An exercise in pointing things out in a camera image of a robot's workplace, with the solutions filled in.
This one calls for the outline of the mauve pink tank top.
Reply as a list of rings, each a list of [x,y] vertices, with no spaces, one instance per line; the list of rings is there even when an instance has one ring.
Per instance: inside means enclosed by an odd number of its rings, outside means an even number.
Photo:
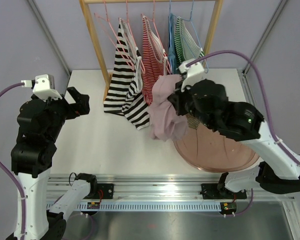
[[[188,131],[186,116],[177,115],[168,97],[181,81],[178,74],[160,76],[152,88],[152,103],[148,107],[150,137],[153,140],[177,141]]]

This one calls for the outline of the black white striped tank top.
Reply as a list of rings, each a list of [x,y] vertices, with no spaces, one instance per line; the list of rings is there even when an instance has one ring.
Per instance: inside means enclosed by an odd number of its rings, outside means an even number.
[[[150,125],[148,104],[142,89],[143,78],[140,67],[140,57],[130,35],[128,26],[119,19],[117,37],[125,52],[131,57],[129,66],[115,50],[114,65],[109,90],[103,102],[103,111],[108,114],[125,117],[128,122],[141,130]]]

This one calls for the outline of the red white striped tank top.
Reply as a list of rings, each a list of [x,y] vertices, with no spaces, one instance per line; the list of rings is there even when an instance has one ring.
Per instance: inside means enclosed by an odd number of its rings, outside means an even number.
[[[142,15],[142,62],[145,70],[142,75],[142,94],[145,102],[150,105],[155,83],[159,77],[171,73],[171,66],[158,32],[152,31],[150,19],[145,15]]]

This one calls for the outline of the pink wire hanger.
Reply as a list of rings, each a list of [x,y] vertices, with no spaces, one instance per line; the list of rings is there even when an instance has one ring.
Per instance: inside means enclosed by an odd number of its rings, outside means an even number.
[[[137,47],[137,43],[136,43],[136,40],[134,38],[133,31],[132,31],[131,25],[130,25],[129,8],[128,8],[128,1],[127,0],[125,1],[125,7],[126,7],[126,20],[123,20],[123,22],[126,23],[128,29],[129,29],[130,36],[133,40],[134,46],[136,47],[136,53],[139,53],[139,49]],[[141,54],[137,54],[137,56],[139,57],[139,64],[140,64],[141,74],[144,75],[145,74],[145,66],[144,66],[144,63],[142,61],[142,56],[141,56]]]
[[[140,16],[145,21],[146,34],[149,38],[150,45],[155,48],[156,58],[163,64],[163,74],[169,75],[172,74],[172,68],[168,60],[168,55],[163,46],[162,40],[159,35],[159,31],[156,25],[155,15],[156,15],[156,1],[148,0],[153,5],[151,17],[141,14]]]
[[[105,0],[102,1],[105,9],[105,17],[102,17],[101,15],[94,13],[94,17],[97,20],[98,24],[104,31],[104,33],[107,35],[110,42],[115,47],[115,50],[118,52],[118,54],[121,56],[122,60],[124,60],[132,69],[134,70],[135,67],[133,66],[132,58],[125,52],[124,46],[118,39],[117,33],[115,32],[109,15],[108,15],[108,9],[107,9],[107,3]]]

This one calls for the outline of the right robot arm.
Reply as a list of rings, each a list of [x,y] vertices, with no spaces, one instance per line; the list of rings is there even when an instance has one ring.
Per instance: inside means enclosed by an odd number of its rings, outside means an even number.
[[[220,197],[257,187],[277,195],[300,192],[300,155],[272,136],[268,122],[252,104],[230,101],[226,88],[212,80],[186,87],[182,84],[177,82],[168,97],[178,115],[189,114],[262,158],[254,168],[223,173],[215,188]]]

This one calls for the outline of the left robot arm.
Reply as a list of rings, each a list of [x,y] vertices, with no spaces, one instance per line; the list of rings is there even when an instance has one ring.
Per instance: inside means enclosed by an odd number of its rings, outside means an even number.
[[[19,110],[16,145],[11,151],[11,170],[21,184],[24,196],[18,211],[25,207],[21,225],[9,236],[10,240],[60,240],[67,220],[84,198],[93,199],[98,194],[95,175],[80,173],[70,189],[47,209],[47,186],[53,156],[57,151],[56,140],[64,123],[90,112],[87,94],[69,87],[74,103],[64,96],[42,100],[32,95]]]

